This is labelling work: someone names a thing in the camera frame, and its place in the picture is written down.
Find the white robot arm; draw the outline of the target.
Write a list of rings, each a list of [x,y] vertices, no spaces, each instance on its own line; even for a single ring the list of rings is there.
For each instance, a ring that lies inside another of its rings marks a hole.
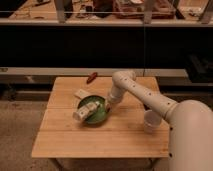
[[[213,171],[213,110],[197,100],[177,102],[136,82],[133,70],[112,75],[110,105],[129,92],[169,124],[170,171]]]

